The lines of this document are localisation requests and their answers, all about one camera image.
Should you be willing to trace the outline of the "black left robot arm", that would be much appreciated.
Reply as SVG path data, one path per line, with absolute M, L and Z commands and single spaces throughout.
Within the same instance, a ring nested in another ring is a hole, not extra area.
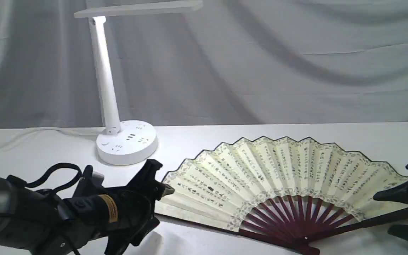
M 91 165 L 81 170 L 58 163 L 31 183 L 0 177 L 0 246 L 78 255 L 88 242 L 106 237 L 104 254 L 122 255 L 159 226 L 155 203 L 175 191 L 156 180 L 160 168 L 148 159 L 128 184 L 107 188 Z

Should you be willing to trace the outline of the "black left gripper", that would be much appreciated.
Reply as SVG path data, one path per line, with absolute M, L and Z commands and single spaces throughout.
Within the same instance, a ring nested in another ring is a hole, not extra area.
M 162 166 L 148 159 L 123 187 L 103 187 L 99 195 L 66 199 L 74 213 L 67 234 L 75 247 L 102 237 L 107 237 L 105 255 L 121 255 L 129 245 L 138 246 L 160 223 L 154 216 L 156 201 L 175 192 L 169 184 L 156 180 Z

